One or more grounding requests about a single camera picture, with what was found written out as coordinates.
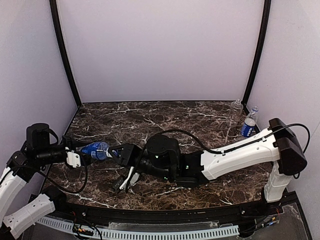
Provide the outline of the white Pocari bottle cap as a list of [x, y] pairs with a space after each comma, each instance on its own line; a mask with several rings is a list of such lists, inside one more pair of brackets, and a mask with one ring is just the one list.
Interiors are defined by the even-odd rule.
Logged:
[[112, 155], [109, 153], [108, 149], [105, 151], [105, 154], [107, 158], [112, 158]]

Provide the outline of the Pocari Sweat clear bottle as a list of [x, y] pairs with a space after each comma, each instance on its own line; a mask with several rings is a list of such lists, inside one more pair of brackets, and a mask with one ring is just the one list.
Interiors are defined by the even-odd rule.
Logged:
[[93, 142], [81, 148], [80, 152], [91, 156], [96, 160], [106, 160], [109, 158], [108, 154], [109, 145], [106, 142]]

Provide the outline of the clear unlabelled bottle white cap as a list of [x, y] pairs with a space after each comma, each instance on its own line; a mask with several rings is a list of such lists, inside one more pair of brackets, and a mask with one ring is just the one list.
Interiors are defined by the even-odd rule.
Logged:
[[230, 105], [230, 116], [232, 118], [239, 117], [242, 114], [243, 105], [240, 99], [233, 101]]

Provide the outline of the blue cap blue label bottle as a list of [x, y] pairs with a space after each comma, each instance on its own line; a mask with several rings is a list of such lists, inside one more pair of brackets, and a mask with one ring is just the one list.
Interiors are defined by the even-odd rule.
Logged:
[[259, 108], [258, 106], [253, 106], [249, 114], [246, 116], [244, 123], [242, 125], [240, 134], [244, 138], [248, 138], [251, 136], [256, 123], [259, 118]]

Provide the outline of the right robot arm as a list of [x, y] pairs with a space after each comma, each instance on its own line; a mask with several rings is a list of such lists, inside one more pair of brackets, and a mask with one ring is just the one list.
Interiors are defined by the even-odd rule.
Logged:
[[271, 162], [269, 180], [262, 198], [274, 203], [282, 198], [291, 179], [307, 166], [304, 150], [291, 125], [279, 118], [252, 137], [217, 149], [203, 147], [182, 153], [179, 142], [162, 131], [150, 137], [144, 147], [121, 144], [110, 147], [107, 156], [129, 170], [116, 181], [115, 190], [124, 191], [135, 184], [141, 174], [151, 175], [183, 188], [204, 185], [225, 174], [253, 165]]

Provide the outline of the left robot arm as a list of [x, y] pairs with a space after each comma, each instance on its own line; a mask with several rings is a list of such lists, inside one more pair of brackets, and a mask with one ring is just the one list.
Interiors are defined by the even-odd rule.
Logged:
[[87, 142], [63, 136], [59, 139], [47, 123], [35, 123], [26, 129], [21, 149], [12, 154], [0, 178], [0, 238], [17, 240], [42, 217], [57, 211], [66, 203], [69, 190], [53, 182], [33, 201], [12, 214], [9, 207], [34, 174], [43, 177], [46, 165], [65, 163], [70, 169], [86, 166], [77, 148]]

